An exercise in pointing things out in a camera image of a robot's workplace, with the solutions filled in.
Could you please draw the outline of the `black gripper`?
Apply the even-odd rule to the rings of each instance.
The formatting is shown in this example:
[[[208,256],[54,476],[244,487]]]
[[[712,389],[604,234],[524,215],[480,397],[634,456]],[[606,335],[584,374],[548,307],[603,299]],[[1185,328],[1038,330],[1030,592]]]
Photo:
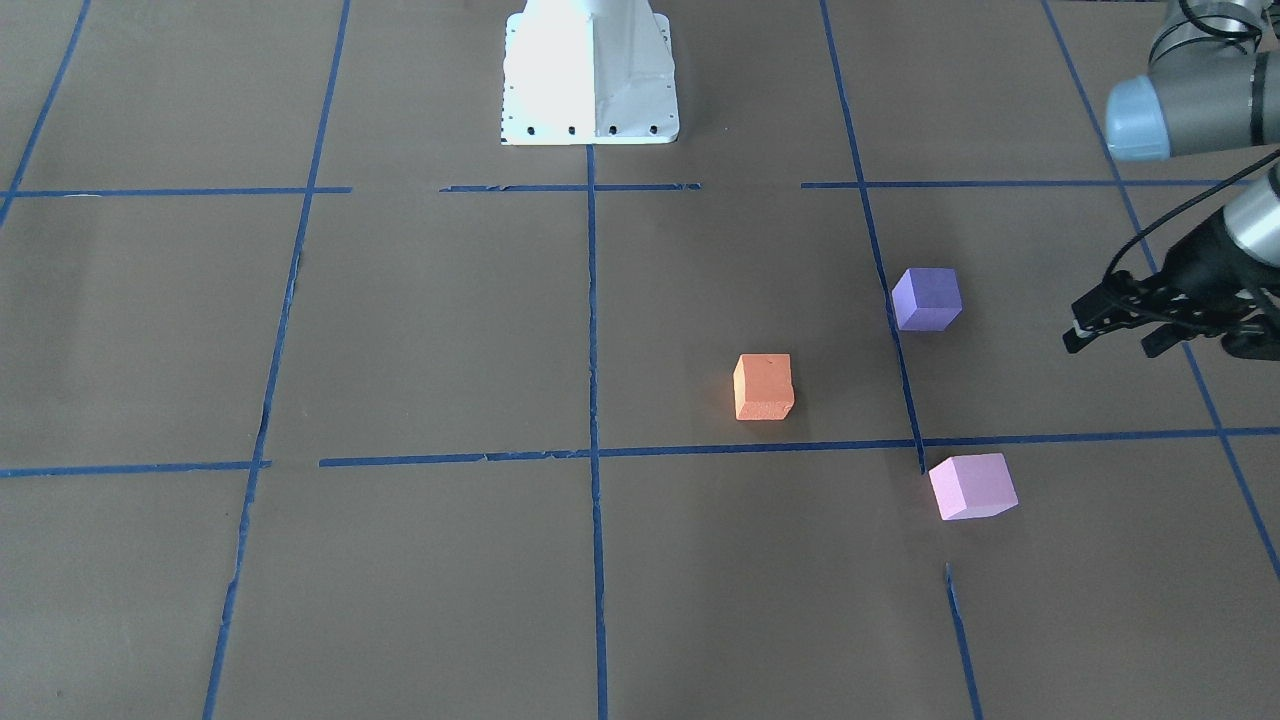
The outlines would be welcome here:
[[[1277,268],[1238,247],[1221,211],[1197,225],[1166,254],[1160,272],[1142,282],[1147,309],[1164,319],[1142,340],[1147,357],[1199,337],[1220,338],[1224,351],[1245,360],[1277,361]],[[1068,354],[1115,331],[1135,329],[1151,319],[1134,309],[1143,288],[1130,272],[1108,273],[1075,300],[1071,327],[1062,334]]]

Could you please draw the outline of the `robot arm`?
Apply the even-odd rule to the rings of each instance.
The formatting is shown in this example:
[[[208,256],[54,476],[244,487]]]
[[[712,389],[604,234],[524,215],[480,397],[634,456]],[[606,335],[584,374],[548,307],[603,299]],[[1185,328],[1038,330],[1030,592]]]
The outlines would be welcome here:
[[[1275,1],[1171,1],[1149,46],[1147,72],[1116,85],[1105,138],[1117,161],[1164,161],[1207,152],[1277,147]],[[1277,154],[1216,183],[1248,181],[1233,200],[1174,243],[1160,269],[1137,278],[1120,261],[1149,234],[1116,251],[1102,281],[1071,305],[1064,333],[1076,354],[1101,336],[1152,325],[1140,342],[1157,357],[1181,342],[1217,340],[1233,357],[1277,359]]]

